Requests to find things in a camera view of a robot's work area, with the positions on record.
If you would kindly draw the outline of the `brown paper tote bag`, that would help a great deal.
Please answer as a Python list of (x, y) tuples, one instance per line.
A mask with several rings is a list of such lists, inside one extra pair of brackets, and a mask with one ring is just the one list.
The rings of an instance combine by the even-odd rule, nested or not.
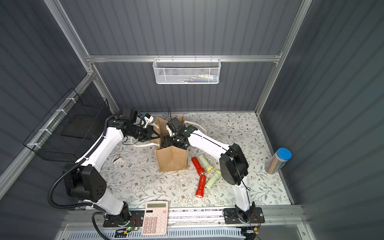
[[(166, 129), (167, 121), (163, 119), (157, 119), (154, 125), (155, 131), (159, 134), (159, 138), (149, 141), (151, 144), (155, 144), (155, 155), (159, 166), (159, 172), (175, 172), (184, 171), (188, 167), (188, 150), (176, 148), (174, 146), (164, 148), (163, 138), (169, 135)], [(129, 127), (125, 127), (127, 135), (129, 135)]]

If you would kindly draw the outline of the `red flashlight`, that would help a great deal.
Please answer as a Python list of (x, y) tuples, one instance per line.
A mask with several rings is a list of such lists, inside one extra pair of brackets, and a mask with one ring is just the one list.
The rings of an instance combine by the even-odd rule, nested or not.
[(193, 157), (193, 158), (192, 158), (192, 163), (193, 163), (194, 167), (196, 168), (197, 173), (198, 173), (199, 176), (202, 176), (202, 175), (205, 174), (205, 170), (204, 170), (204, 168), (200, 165), (200, 162), (199, 162), (199, 160), (198, 160), (197, 157)]
[(206, 184), (206, 176), (201, 175), (200, 179), (199, 179), (198, 188), (196, 191), (196, 197), (197, 198), (203, 198), (204, 197), (205, 184)]

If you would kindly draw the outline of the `green flashlight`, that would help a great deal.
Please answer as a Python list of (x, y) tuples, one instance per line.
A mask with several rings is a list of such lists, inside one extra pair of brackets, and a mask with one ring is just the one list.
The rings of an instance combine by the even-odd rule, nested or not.
[(211, 178), (206, 182), (205, 188), (208, 190), (211, 190), (221, 177), (222, 177), (221, 171), (215, 170)]
[(204, 167), (205, 171), (210, 173), (214, 170), (213, 165), (208, 161), (208, 159), (203, 155), (198, 156), (198, 160), (202, 167)]

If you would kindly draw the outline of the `red flashlight bottom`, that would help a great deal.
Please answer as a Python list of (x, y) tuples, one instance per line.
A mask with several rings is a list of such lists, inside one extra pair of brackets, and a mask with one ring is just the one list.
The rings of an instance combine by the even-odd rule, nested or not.
[(203, 198), (204, 197), (205, 184), (206, 184), (206, 176), (201, 175), (200, 179), (199, 179), (198, 188), (196, 191), (196, 197), (197, 198)]

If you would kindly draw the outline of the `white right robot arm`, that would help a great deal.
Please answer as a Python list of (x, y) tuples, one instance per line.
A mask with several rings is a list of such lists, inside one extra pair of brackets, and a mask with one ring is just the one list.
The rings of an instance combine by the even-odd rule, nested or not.
[(227, 145), (220, 143), (194, 126), (181, 126), (177, 130), (166, 127), (170, 134), (171, 144), (183, 144), (198, 148), (219, 161), (220, 171), (224, 180), (233, 186), (239, 217), (246, 219), (255, 209), (251, 200), (248, 186), (249, 164), (241, 147), (237, 144)]

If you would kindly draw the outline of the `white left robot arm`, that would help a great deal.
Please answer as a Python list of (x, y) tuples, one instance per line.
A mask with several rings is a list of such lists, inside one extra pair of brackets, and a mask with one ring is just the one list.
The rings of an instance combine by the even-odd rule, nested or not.
[(154, 126), (151, 125), (153, 116), (140, 115), (136, 111), (127, 118), (122, 115), (113, 114), (106, 119), (101, 136), (73, 166), (66, 165), (63, 172), (67, 174), (63, 179), (68, 196), (108, 215), (128, 219), (128, 204), (108, 190), (107, 183), (100, 174), (101, 169), (115, 146), (125, 137), (146, 142), (158, 139), (160, 135), (155, 133)]

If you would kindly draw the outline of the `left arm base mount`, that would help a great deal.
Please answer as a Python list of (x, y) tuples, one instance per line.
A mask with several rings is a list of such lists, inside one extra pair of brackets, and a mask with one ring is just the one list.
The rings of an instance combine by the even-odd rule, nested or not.
[(104, 228), (123, 228), (133, 227), (138, 228), (143, 225), (144, 210), (133, 210), (129, 212), (129, 217), (124, 220), (121, 216), (106, 215), (103, 223)]

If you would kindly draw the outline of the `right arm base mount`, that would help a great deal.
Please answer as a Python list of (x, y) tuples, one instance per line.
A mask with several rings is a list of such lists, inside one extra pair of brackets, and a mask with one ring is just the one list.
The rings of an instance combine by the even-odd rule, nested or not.
[(223, 209), (225, 223), (227, 225), (233, 224), (256, 224), (260, 225), (265, 223), (264, 213), (261, 208), (250, 208), (248, 211), (243, 212), (237, 208)]

